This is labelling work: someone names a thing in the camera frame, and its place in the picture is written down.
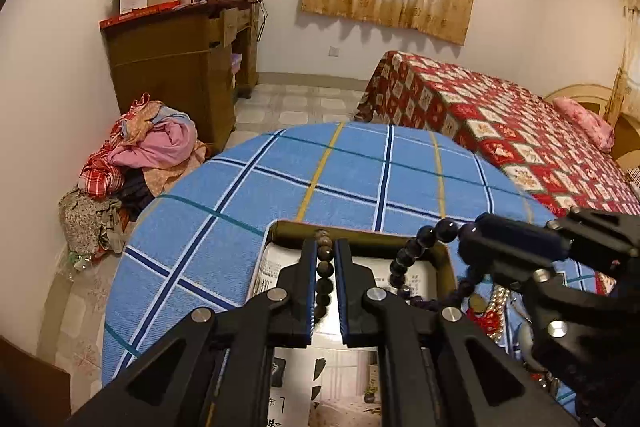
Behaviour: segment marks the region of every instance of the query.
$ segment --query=pillow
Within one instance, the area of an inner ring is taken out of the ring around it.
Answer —
[[[615,140],[612,126],[597,114],[592,113],[570,98],[565,98],[564,96],[554,98],[554,105],[567,120],[573,122],[585,132],[599,151],[611,152]]]

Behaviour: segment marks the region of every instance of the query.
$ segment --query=bedspread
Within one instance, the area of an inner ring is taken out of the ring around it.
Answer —
[[[385,123],[431,129],[481,154],[556,216],[577,205],[640,214],[625,175],[587,135],[512,82],[401,52],[387,52],[358,106]]]

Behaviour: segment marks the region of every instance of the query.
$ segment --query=wooden headboard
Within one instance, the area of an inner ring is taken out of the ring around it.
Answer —
[[[578,102],[582,107],[600,116],[604,115],[611,96],[609,87],[598,84],[574,84],[563,87],[547,95],[545,100],[552,102],[554,98],[565,96]],[[640,166],[640,121],[626,114],[621,114],[616,127],[616,142],[611,150],[611,157],[626,171]]]

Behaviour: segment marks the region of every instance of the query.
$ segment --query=round table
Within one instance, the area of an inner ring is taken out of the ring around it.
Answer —
[[[102,383],[195,307],[241,306],[265,234],[277,219],[415,235],[449,216],[484,212],[544,224],[553,215],[498,169],[432,132],[327,123],[263,134],[210,159],[140,216],[106,309]],[[465,265],[449,245],[455,274]],[[568,284],[595,291],[593,271],[559,264]],[[491,284],[479,285],[489,297]],[[509,309],[498,345],[517,349]],[[569,392],[560,394],[568,402]]]

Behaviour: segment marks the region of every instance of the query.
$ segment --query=pink clothing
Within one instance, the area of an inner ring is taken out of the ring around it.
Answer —
[[[616,139],[612,126],[570,98],[564,96],[554,98],[554,105],[567,120],[585,132],[598,150],[604,153],[611,152],[613,142]]]
[[[196,128],[184,120],[166,118],[156,124],[145,139],[133,146],[117,146],[108,157],[112,165],[140,169],[168,169],[184,162],[196,143]]]

